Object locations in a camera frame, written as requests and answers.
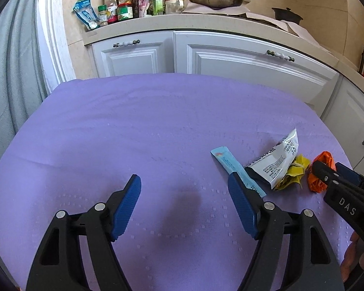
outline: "snack wrapper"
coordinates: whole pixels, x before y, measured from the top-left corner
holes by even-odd
[[[249,177],[247,172],[244,170],[243,165],[236,160],[226,146],[215,148],[211,151],[211,153],[221,163],[222,167],[225,168],[228,174],[232,174],[233,172],[238,173],[245,187],[256,190],[262,198],[266,195],[263,189],[261,189],[259,185]]]
[[[324,151],[319,156],[317,156],[313,163],[315,161],[321,161],[322,163],[325,163],[327,166],[329,166],[332,170],[336,171],[336,165],[334,163],[333,156],[328,151]],[[309,189],[311,191],[321,193],[328,187],[322,180],[319,180],[317,176],[313,174],[312,169],[310,168],[309,176],[307,177],[307,183],[309,184]]]
[[[94,12],[90,0],[78,0],[73,7],[73,11],[88,30],[91,31],[100,27],[100,20]]]
[[[298,153],[298,146],[297,129],[295,128],[276,146],[250,164],[248,168],[253,169],[273,189],[286,175],[290,164]]]
[[[285,189],[293,183],[301,185],[301,178],[305,175],[305,171],[310,163],[310,160],[303,157],[302,154],[297,155],[295,160],[290,164],[286,175],[274,187],[274,190]]]

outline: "purple tablecloth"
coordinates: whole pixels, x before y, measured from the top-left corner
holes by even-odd
[[[256,242],[244,232],[227,174],[210,151],[227,146],[246,165],[294,127],[299,153],[313,160],[328,150],[349,166],[317,115],[276,89],[184,74],[61,84],[0,160],[0,255],[25,288],[55,212],[84,212],[135,173],[142,193],[114,243],[132,289],[235,291]],[[323,202],[323,194],[311,193],[306,183],[303,189],[267,193],[265,200],[282,210],[313,209],[342,259],[351,228]],[[83,253],[90,286],[97,290]],[[285,259],[283,253],[278,278]]]

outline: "yellow wrapper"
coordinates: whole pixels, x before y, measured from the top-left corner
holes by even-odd
[[[285,189],[292,183],[301,184],[301,178],[305,175],[305,171],[310,163],[311,161],[303,157],[302,154],[297,155],[294,161],[290,164],[286,175],[278,184],[276,184],[274,190]]]

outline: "white snack package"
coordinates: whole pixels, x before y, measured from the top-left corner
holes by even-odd
[[[298,153],[298,136],[295,128],[261,158],[250,164],[256,173],[270,183],[271,189],[286,175]]]

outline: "blue packet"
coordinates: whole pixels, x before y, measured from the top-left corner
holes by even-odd
[[[241,165],[235,159],[233,154],[226,146],[215,148],[211,151],[211,153],[221,163],[222,167],[225,168],[228,174],[231,174],[233,172],[238,173],[245,187],[256,190],[261,198],[266,195],[263,189],[261,189],[259,185],[252,178],[249,177],[247,172],[244,170],[243,165]]]
[[[74,13],[86,25],[88,30],[99,28],[99,18],[90,4],[90,0],[78,0],[73,7]]]

